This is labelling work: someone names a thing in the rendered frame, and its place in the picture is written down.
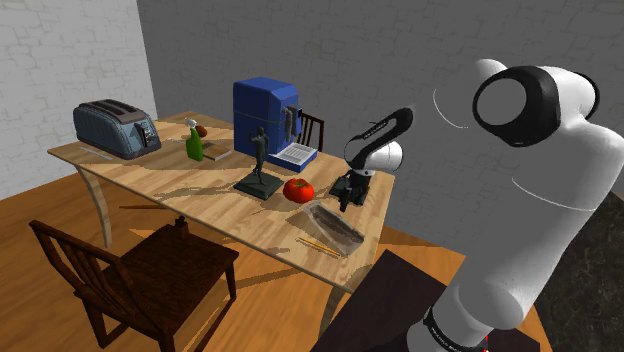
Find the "grey oblong tray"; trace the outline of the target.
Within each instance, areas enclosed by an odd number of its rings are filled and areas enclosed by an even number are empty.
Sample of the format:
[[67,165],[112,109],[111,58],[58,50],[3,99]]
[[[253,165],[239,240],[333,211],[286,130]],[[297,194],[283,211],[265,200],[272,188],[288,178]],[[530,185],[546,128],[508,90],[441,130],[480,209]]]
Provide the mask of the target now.
[[343,255],[351,255],[363,244],[365,236],[320,201],[311,202],[303,211]]

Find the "red tomato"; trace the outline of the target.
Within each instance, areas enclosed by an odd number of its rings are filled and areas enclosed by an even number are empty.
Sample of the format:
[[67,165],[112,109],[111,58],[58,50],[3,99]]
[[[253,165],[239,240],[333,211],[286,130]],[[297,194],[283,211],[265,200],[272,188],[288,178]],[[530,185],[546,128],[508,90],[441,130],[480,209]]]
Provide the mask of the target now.
[[304,204],[314,198],[314,188],[302,178],[290,179],[284,184],[283,195],[290,201]]

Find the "dark wooden chair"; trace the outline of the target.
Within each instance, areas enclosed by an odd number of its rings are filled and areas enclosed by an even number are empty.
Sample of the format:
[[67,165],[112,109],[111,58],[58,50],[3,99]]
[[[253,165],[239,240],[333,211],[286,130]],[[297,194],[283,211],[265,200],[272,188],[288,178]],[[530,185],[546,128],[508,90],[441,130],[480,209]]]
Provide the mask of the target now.
[[102,348],[131,328],[161,352],[176,352],[174,335],[221,276],[236,299],[239,253],[190,233],[183,216],[120,257],[38,220],[29,226],[82,301]]
[[315,127],[318,127],[317,150],[322,152],[324,146],[324,121],[307,113],[302,114],[302,132],[297,138],[297,143],[309,147]]

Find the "yellow pencil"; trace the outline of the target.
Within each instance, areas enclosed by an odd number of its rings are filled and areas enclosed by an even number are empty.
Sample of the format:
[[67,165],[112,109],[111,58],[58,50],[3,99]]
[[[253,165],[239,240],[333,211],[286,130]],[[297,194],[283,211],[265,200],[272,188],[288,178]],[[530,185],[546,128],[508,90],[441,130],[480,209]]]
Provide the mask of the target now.
[[313,241],[307,240],[307,239],[302,238],[302,237],[298,237],[298,240],[300,240],[300,241],[302,241],[302,242],[304,242],[304,243],[307,243],[307,244],[309,244],[309,245],[311,245],[311,246],[313,246],[313,247],[315,247],[315,248],[318,248],[318,249],[320,249],[320,250],[323,250],[323,251],[326,251],[326,252],[328,252],[328,253],[331,253],[331,254],[333,254],[333,255],[336,255],[336,256],[341,256],[341,254],[340,254],[340,253],[338,253],[338,252],[336,252],[336,251],[334,251],[334,250],[332,250],[332,249],[330,249],[330,248],[328,248],[328,247],[326,247],[326,246],[324,246],[324,245],[322,245],[322,244],[315,243],[315,242],[313,242]]

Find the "dark figure statue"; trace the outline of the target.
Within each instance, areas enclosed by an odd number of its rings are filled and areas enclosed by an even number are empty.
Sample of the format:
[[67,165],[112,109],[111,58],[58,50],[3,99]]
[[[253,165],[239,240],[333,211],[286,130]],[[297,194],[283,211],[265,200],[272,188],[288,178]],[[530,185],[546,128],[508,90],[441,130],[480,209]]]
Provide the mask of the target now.
[[270,142],[264,128],[257,127],[256,134],[250,131],[249,141],[255,145],[256,165],[250,174],[234,185],[234,188],[261,200],[268,200],[284,182],[280,178],[263,172],[263,166],[269,154]]

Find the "blue coffee machine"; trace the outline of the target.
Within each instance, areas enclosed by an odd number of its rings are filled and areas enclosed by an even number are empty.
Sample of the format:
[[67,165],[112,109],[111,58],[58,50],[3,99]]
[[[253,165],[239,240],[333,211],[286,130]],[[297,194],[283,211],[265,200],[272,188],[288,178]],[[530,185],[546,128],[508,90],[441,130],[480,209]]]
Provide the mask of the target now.
[[267,77],[233,83],[234,149],[254,157],[249,138],[262,127],[269,138],[265,161],[302,172],[318,150],[297,141],[302,133],[302,107],[293,84]]

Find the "dark robot stand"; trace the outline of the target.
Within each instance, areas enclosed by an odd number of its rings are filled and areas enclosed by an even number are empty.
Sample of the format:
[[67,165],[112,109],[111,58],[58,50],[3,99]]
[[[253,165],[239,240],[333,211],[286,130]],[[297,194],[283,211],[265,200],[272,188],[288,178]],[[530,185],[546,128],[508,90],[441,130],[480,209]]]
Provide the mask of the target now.
[[540,352],[517,330],[549,272],[541,251],[467,257],[449,285],[386,250],[311,352]]

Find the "flat tan book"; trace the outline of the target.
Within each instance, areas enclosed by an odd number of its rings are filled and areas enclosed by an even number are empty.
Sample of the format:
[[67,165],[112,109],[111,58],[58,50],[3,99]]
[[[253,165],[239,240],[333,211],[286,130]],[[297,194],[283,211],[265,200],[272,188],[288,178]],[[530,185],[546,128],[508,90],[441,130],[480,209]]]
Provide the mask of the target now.
[[203,143],[202,151],[204,157],[214,161],[218,161],[232,153],[230,149],[212,142]]

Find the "light wooden table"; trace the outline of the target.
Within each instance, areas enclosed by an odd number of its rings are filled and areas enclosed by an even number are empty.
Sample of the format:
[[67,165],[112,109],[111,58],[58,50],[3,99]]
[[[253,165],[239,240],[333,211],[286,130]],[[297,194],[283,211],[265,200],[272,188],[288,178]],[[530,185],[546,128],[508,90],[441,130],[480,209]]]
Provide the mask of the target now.
[[[106,246],[112,244],[112,233],[101,180],[331,285],[320,325],[322,330],[327,329],[343,295],[353,293],[373,265],[392,193],[393,175],[376,173],[364,205],[349,207],[343,213],[343,218],[365,240],[351,255],[333,256],[298,240],[298,237],[313,242],[324,240],[303,211],[303,205],[288,201],[280,191],[263,201],[235,190],[235,183],[253,168],[253,157],[232,152],[218,161],[197,162],[188,158],[181,143],[189,134],[186,118],[206,127],[209,141],[226,148],[233,146],[232,124],[190,111],[157,120],[161,148],[134,160],[114,157],[83,142],[62,145],[49,152],[72,164],[82,176],[96,205]],[[85,152],[79,146],[112,156],[113,160]]]

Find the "green spray bottle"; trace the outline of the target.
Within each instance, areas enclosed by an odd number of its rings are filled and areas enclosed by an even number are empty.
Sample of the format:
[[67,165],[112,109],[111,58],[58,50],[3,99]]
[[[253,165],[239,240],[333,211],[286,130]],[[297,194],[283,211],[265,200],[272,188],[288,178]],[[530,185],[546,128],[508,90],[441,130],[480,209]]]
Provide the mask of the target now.
[[190,129],[190,137],[185,141],[187,156],[190,159],[193,159],[196,161],[202,161],[203,160],[203,148],[202,148],[201,137],[196,129],[197,122],[191,118],[186,118],[185,122],[187,123]]

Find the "grey blue toaster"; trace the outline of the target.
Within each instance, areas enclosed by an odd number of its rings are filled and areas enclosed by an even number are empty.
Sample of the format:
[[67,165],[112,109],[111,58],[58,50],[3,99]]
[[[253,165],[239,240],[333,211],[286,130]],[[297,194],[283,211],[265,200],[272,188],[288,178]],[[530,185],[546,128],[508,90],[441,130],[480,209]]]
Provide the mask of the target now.
[[103,99],[79,104],[73,109],[79,141],[132,160],[161,148],[150,116],[129,104]]

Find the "grey table knife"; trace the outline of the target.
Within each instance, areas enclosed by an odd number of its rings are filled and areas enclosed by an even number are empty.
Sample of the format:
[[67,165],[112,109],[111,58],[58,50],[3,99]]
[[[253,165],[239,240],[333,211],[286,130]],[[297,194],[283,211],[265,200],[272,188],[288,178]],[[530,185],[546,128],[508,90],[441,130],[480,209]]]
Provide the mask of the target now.
[[113,160],[113,157],[112,157],[112,156],[109,156],[109,155],[106,155],[106,154],[100,153],[100,152],[98,152],[98,151],[95,151],[95,150],[92,150],[92,149],[89,149],[89,148],[86,148],[86,147],[83,147],[83,146],[79,146],[78,148],[79,148],[79,149],[81,149],[81,150],[83,150],[83,151],[85,151],[85,152],[88,152],[88,153],[90,153],[90,154],[93,154],[93,155],[96,155],[96,156],[98,156],[98,157],[101,157],[101,158],[103,158],[103,159],[105,159],[105,160]]

